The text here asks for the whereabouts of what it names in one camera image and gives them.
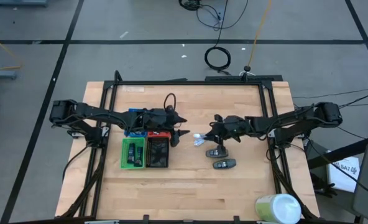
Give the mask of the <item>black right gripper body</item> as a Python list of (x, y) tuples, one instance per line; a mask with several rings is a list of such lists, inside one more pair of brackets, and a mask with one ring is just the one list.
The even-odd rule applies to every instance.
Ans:
[(242, 117), (230, 115), (216, 122), (218, 136), (222, 139), (240, 139), (251, 133), (250, 122)]

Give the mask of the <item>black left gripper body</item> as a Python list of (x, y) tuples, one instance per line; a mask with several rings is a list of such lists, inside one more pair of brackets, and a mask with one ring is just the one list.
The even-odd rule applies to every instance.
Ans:
[(171, 131), (179, 122), (179, 115), (174, 110), (153, 108), (144, 114), (144, 129), (146, 131)]

